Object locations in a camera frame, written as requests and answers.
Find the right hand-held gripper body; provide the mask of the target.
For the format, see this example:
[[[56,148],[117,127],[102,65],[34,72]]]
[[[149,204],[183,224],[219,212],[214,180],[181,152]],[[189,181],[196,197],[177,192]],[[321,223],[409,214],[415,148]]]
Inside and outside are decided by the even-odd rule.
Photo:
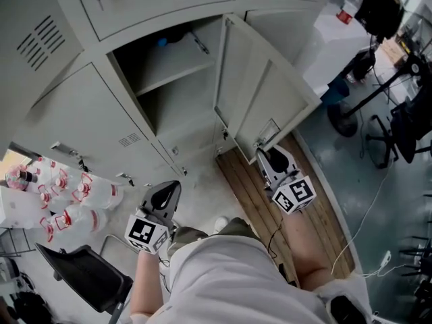
[[[309,176],[299,169],[291,171],[280,181],[274,181],[265,188],[267,197],[282,213],[292,214],[306,208],[316,198],[316,192]]]

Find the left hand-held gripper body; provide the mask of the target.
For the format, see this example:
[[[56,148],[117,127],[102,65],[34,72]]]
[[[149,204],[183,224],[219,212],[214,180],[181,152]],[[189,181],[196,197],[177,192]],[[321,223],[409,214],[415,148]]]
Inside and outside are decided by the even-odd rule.
[[[137,207],[130,215],[124,238],[132,247],[149,254],[158,254],[162,245],[174,233],[176,225],[173,221],[175,209],[158,213],[144,207]]]

